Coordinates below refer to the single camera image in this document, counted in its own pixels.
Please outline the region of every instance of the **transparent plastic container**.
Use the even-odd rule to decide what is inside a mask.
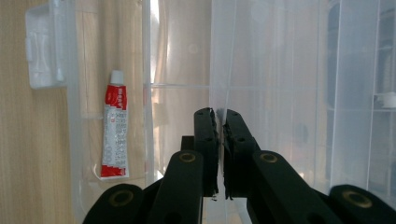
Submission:
[[[261,149],[314,189],[351,184],[396,208],[394,0],[61,1],[73,207],[166,171],[193,113],[239,112]],[[130,178],[103,181],[112,70],[128,91]],[[249,223],[246,200],[206,199],[204,223]]]

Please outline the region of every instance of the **red and white tube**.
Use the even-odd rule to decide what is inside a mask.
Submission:
[[[103,179],[129,177],[127,95],[121,71],[111,73],[111,81],[107,86],[104,128],[101,177]]]

